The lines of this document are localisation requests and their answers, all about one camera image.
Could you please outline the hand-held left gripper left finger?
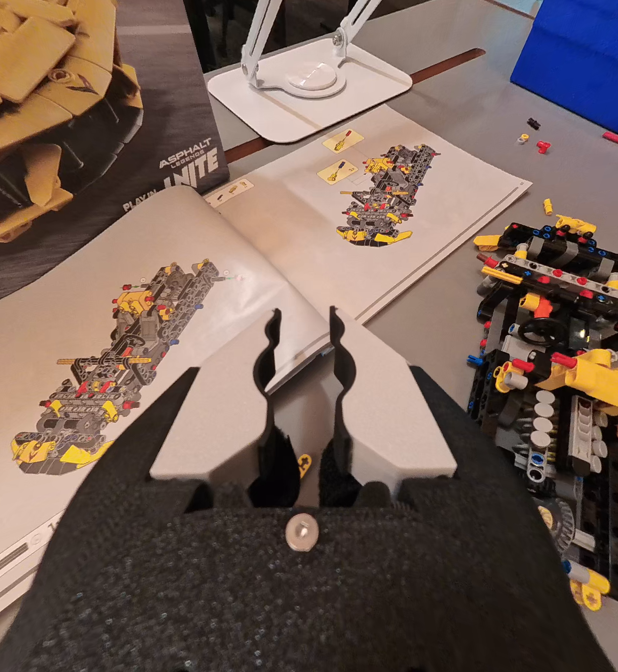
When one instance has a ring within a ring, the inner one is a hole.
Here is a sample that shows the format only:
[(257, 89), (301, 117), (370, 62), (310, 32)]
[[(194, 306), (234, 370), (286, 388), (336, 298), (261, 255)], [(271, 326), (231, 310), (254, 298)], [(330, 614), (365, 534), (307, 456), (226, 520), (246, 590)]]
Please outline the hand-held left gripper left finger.
[(273, 428), (265, 389), (275, 375), (280, 325), (281, 311), (265, 310), (204, 361), (150, 469), (153, 479), (259, 477), (259, 444)]

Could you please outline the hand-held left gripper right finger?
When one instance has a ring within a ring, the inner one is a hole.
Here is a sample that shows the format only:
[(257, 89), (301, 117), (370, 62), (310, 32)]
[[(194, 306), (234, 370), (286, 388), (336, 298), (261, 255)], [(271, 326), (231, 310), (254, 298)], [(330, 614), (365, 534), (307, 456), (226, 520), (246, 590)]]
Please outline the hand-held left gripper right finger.
[(343, 387), (332, 437), (339, 471), (355, 479), (453, 476), (456, 459), (416, 369), (344, 310), (331, 307), (329, 323)]

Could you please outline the black yellow lego car chassis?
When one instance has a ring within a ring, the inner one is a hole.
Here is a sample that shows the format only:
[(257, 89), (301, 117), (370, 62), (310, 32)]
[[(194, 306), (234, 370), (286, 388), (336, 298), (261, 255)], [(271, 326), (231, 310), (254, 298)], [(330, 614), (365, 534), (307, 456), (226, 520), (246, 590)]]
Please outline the black yellow lego car chassis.
[(618, 602), (618, 253), (557, 215), (478, 236), (468, 415), (514, 467), (577, 604)]

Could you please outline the lego instruction booklet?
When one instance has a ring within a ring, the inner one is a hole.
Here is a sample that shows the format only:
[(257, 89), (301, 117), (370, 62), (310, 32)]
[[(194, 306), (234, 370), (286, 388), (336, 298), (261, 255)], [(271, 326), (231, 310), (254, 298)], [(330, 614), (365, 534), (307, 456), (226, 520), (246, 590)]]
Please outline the lego instruction booklet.
[(209, 196), (160, 191), (0, 299), (0, 613), (72, 496), (187, 368), (282, 313), (276, 389), (369, 321), (531, 181), (382, 105)]

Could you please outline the dark lego set box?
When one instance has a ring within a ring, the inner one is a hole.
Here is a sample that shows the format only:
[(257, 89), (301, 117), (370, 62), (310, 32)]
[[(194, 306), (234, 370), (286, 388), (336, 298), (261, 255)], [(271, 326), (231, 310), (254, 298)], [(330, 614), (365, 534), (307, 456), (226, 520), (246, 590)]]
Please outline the dark lego set box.
[(162, 189), (230, 172), (204, 1), (0, 1), (0, 299)]

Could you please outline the white metal stand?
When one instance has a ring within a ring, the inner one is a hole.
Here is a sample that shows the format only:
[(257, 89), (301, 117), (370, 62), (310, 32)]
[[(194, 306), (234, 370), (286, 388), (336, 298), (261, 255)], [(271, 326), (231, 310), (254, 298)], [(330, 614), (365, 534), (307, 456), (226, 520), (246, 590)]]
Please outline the white metal stand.
[(407, 92), (410, 75), (353, 40), (380, 1), (357, 1), (336, 32), (261, 57), (281, 6), (259, 1), (240, 65), (207, 82), (211, 96), (275, 144), (292, 144)]

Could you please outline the blue plastic bin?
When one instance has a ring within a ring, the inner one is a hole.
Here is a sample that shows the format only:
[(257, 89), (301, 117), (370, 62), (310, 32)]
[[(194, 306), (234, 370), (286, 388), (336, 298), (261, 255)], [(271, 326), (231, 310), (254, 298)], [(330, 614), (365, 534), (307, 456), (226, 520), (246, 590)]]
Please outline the blue plastic bin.
[(510, 80), (618, 134), (618, 1), (544, 1)]

